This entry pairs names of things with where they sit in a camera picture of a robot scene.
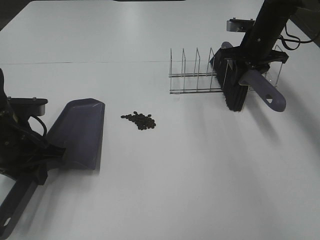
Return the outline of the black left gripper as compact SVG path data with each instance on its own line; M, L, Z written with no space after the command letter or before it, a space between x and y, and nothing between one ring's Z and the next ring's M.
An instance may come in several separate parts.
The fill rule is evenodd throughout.
M41 124L43 133L32 130L29 118ZM13 179L31 178L43 186L48 178L46 164L41 160L61 160L66 151L48 143L47 127L36 115L18 116L9 109L0 111L0 174Z

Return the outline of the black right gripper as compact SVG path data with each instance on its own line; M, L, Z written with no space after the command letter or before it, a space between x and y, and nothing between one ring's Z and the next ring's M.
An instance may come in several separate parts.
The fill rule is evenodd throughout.
M212 65L218 68L223 60L237 61L241 67L257 67L270 63L285 64L289 58L286 52L273 50L280 35L280 28L274 24L254 24L248 30L239 47L220 48L214 54Z

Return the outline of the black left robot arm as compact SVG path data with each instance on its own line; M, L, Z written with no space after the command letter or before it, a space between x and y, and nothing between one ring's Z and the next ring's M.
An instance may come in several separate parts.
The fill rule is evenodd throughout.
M45 98L9 97L0 75L0 173L14 180L30 176L38 185L48 177L50 162L59 162L65 149L50 144L40 119Z

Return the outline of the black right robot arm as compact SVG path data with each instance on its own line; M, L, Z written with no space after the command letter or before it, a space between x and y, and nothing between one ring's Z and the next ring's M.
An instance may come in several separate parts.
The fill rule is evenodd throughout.
M281 37L290 16L305 6L302 0L265 0L255 20L231 18L226 22L228 32L245 33L239 46L223 42L210 63L215 69L223 62L240 65L244 69L268 70L270 63L285 63L289 56L273 49Z

